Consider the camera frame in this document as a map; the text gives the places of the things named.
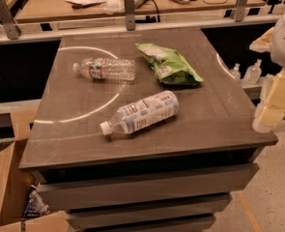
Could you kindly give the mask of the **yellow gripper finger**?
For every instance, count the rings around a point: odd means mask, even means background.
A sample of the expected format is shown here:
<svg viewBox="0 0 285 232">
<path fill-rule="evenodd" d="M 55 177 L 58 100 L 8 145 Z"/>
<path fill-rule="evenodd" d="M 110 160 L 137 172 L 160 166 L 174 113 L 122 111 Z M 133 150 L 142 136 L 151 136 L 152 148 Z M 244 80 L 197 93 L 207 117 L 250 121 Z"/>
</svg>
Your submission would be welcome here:
<svg viewBox="0 0 285 232">
<path fill-rule="evenodd" d="M 277 75 L 268 74 L 266 76 L 252 128 L 257 132 L 270 132 L 280 124 L 284 117 L 285 68 Z"/>
<path fill-rule="evenodd" d="M 271 51 L 271 36 L 273 33 L 273 27 L 266 31 L 261 37 L 253 41 L 249 49 L 255 52 L 263 53 Z"/>
</svg>

